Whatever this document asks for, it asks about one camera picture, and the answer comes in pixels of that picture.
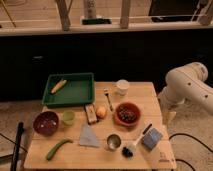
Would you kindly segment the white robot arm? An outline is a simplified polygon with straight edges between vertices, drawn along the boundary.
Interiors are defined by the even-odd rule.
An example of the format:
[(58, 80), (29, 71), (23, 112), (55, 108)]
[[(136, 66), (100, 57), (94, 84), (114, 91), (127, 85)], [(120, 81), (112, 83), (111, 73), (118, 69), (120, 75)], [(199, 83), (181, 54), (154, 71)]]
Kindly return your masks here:
[(207, 78), (207, 67), (200, 62), (174, 68), (166, 74), (166, 86), (158, 94), (164, 125), (174, 119), (174, 108), (182, 105), (186, 99), (213, 115), (213, 88), (205, 84)]

